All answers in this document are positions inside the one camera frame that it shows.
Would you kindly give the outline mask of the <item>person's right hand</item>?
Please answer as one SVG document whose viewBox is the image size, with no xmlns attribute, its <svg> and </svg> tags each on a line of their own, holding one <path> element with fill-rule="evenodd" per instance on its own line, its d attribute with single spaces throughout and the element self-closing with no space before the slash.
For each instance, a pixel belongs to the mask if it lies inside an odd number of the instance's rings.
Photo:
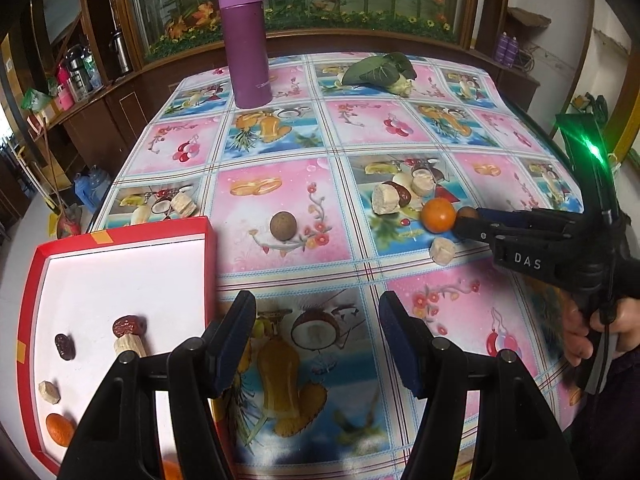
<svg viewBox="0 0 640 480">
<path fill-rule="evenodd" d="M 578 367 L 582 361 L 590 359 L 593 354 L 593 343 L 588 339 L 590 330 L 603 333 L 605 326 L 601 323 L 598 312 L 594 312 L 587 321 L 568 292 L 561 290 L 560 297 L 564 356 L 571 366 Z M 616 306 L 616 318 L 608 328 L 611 335 L 618 336 L 614 351 L 616 358 L 637 348 L 640 344 L 639 300 L 621 299 Z"/>
</svg>

